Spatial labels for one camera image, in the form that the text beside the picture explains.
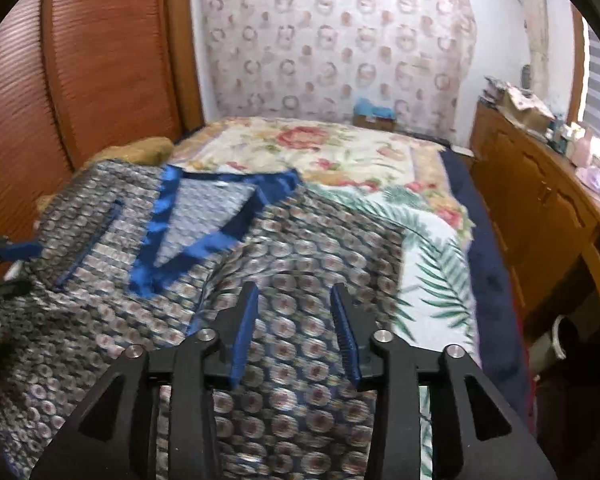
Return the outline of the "blue patterned silk pajama top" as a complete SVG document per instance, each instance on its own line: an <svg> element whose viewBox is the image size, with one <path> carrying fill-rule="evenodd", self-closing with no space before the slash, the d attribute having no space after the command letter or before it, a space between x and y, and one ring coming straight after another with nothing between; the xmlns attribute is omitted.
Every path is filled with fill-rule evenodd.
<svg viewBox="0 0 600 480"><path fill-rule="evenodd" d="M213 396L228 478L358 479L375 400L347 381L332 286L386 316L402 231L283 174L190 174L100 162L57 195L24 265L27 295L0 307L11 344L0 448L19 479L131 344L170 348L259 287L246 374Z"/></svg>

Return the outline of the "dark navy blanket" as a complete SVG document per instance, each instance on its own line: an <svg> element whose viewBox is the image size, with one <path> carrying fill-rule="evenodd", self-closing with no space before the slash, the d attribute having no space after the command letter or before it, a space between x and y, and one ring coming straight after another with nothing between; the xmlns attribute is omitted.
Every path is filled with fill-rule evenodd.
<svg viewBox="0 0 600 480"><path fill-rule="evenodd" d="M514 308L512 284L490 217L460 156L445 150L442 160L452 195L466 207L469 219L474 222L467 258L476 300L482 369L528 428L533 430L533 386L528 356Z"/></svg>

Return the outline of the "green leaf print sheet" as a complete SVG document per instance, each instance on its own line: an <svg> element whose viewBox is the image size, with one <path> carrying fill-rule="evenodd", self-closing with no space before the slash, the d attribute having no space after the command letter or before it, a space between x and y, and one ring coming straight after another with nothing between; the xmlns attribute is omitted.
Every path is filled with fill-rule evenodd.
<svg viewBox="0 0 600 480"><path fill-rule="evenodd" d="M376 393L357 393L343 373L328 292L347 285L360 306L417 348L459 344L479 355L476 300L455 231L407 191L364 195L310 185L299 203L306 213L296 251L294 414L271 420L279 474L302 479L359 479L366 471L376 418Z"/></svg>

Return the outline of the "mustard gold patterned garment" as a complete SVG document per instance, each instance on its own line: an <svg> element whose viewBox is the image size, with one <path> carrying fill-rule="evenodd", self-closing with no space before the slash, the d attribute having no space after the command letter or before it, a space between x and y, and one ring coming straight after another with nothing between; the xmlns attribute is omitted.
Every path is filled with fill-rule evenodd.
<svg viewBox="0 0 600 480"><path fill-rule="evenodd" d="M165 136L151 136L125 145L108 146L87 159L72 177L76 178L96 162L103 160L122 160L140 166L160 166L168 161L174 148L175 144Z"/></svg>

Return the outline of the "wooden sideboard cabinet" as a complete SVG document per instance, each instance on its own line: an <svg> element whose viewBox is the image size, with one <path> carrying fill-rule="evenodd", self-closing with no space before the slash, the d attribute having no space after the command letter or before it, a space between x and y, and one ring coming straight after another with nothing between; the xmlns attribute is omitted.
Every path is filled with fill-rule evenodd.
<svg viewBox="0 0 600 480"><path fill-rule="evenodd" d="M470 147L526 331L577 308L600 322L600 200L562 156L486 104Z"/></svg>

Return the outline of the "wooden louvered wardrobe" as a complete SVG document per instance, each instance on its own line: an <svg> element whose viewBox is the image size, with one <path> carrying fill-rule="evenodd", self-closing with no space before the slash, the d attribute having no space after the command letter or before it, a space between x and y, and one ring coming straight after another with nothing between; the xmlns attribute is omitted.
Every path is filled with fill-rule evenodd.
<svg viewBox="0 0 600 480"><path fill-rule="evenodd" d="M106 148L204 124L190 0L17 0L0 24L0 236Z"/></svg>

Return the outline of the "pink container on sideboard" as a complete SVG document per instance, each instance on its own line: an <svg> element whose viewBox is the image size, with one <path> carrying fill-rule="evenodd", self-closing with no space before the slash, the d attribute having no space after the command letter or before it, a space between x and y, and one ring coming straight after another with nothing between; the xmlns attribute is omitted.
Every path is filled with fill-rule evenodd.
<svg viewBox="0 0 600 480"><path fill-rule="evenodd" d="M592 157L592 140L594 130L586 128L581 130L574 138L573 151L570 156L571 163L577 168L588 166Z"/></svg>

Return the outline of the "floral cream bedspread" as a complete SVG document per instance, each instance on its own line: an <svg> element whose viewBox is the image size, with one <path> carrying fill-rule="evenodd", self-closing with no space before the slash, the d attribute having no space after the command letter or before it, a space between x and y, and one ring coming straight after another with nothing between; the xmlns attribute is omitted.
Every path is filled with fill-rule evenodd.
<svg viewBox="0 0 600 480"><path fill-rule="evenodd" d="M297 170L306 183L380 193L421 206L464 245L474 224L453 196L443 146L404 134L312 120L242 117L212 122L178 144L170 163L193 172Z"/></svg>

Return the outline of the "cardboard box on sideboard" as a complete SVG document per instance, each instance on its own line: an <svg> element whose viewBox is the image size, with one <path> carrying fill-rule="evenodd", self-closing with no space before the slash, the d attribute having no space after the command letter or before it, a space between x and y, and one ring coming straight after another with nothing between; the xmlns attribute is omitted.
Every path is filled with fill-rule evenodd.
<svg viewBox="0 0 600 480"><path fill-rule="evenodd" d="M498 99L498 110L512 124L535 133L544 134L554 114L535 94L524 93L510 84Z"/></svg>

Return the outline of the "brown box with blue cloth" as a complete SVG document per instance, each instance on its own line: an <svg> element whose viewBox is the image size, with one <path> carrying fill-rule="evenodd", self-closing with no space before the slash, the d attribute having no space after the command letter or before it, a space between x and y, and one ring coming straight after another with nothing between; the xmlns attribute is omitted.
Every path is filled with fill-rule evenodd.
<svg viewBox="0 0 600 480"><path fill-rule="evenodd" d="M369 99L358 99L353 109L352 124L358 128L393 132L396 113L390 107L376 106Z"/></svg>

